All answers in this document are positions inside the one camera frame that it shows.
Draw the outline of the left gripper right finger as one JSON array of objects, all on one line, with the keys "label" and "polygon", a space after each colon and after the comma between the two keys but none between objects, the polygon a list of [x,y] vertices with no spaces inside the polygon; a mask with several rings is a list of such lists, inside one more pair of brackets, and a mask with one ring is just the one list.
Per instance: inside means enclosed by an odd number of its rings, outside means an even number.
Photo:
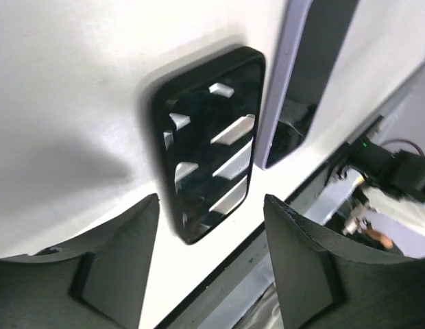
[{"label": "left gripper right finger", "polygon": [[285,328],[425,328],[425,258],[357,243],[273,195],[263,209]]}]

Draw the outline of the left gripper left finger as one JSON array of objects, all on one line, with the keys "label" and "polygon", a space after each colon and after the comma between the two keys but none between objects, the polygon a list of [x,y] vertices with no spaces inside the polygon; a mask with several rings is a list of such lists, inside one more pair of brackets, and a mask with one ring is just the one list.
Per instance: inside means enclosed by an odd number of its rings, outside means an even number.
[{"label": "left gripper left finger", "polygon": [[0,259],[0,328],[137,328],[159,214],[151,194],[33,256]]}]

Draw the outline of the black phone teal edge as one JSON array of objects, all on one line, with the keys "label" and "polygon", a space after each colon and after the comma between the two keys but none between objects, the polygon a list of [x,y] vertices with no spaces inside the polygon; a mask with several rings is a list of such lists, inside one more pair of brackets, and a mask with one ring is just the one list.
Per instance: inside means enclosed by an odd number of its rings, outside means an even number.
[{"label": "black phone teal edge", "polygon": [[267,157],[267,168],[304,142],[356,7],[356,1],[312,2]]}]

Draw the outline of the lavender phone case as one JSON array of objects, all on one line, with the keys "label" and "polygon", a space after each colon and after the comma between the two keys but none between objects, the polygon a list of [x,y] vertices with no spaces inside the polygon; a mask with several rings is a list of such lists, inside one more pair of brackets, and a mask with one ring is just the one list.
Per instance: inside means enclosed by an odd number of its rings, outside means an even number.
[{"label": "lavender phone case", "polygon": [[310,0],[295,0],[287,3],[271,68],[265,105],[258,124],[254,164],[262,170],[267,168],[269,152],[311,5]]}]

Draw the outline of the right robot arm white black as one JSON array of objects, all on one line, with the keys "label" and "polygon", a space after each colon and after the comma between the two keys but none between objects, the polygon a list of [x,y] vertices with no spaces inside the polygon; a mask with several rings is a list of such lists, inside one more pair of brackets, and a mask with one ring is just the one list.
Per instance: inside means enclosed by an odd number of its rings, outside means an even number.
[{"label": "right robot arm white black", "polygon": [[364,138],[348,164],[365,176],[369,207],[425,236],[425,157],[392,153]]}]

